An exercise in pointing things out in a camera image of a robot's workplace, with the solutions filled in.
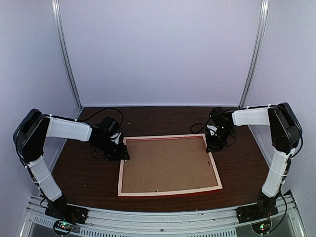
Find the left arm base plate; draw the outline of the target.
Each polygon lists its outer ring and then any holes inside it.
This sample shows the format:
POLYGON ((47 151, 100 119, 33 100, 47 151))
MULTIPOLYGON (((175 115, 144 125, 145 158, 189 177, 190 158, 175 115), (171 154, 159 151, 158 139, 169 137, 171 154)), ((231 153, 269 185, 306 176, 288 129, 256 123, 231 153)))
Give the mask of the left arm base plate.
POLYGON ((88 216, 88 209, 71 205, 61 207, 49 205, 45 211, 45 215, 56 219, 66 220, 71 223, 85 224, 88 216))

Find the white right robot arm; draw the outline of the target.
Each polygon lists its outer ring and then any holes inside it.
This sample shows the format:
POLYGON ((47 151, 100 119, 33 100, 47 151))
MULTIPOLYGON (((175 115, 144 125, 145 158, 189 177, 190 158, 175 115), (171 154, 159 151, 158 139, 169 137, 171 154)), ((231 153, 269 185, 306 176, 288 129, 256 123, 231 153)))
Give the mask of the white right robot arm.
POLYGON ((265 217, 275 206, 280 196, 280 187, 289 173, 292 159, 299 152, 302 128, 287 102, 278 105, 223 109, 216 107, 209 113, 215 127, 206 136, 207 151, 214 152, 228 147, 228 137, 233 136, 235 127, 261 125, 270 128, 273 158, 268 176, 257 196, 253 214, 265 217))

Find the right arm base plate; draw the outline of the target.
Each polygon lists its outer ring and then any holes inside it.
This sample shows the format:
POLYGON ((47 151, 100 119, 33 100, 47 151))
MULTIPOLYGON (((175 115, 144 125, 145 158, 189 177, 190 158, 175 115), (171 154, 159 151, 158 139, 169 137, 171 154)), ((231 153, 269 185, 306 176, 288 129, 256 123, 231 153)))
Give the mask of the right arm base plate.
POLYGON ((236 209, 239 223, 253 222, 278 214, 278 209, 273 207, 269 211, 260 211, 257 205, 240 206, 236 209))

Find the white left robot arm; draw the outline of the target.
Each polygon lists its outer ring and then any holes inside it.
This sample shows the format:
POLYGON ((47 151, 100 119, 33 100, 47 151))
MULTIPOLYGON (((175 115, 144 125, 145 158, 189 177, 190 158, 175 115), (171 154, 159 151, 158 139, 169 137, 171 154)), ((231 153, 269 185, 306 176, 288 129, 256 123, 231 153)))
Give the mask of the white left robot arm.
POLYGON ((28 111, 13 134, 15 149, 33 182, 50 202, 51 210, 60 219, 71 215, 71 208, 60 199, 63 192, 56 183, 45 156, 50 140, 76 140, 90 143, 108 160, 130 160, 121 123, 106 116, 97 124, 87 120, 45 114, 37 108, 28 111))

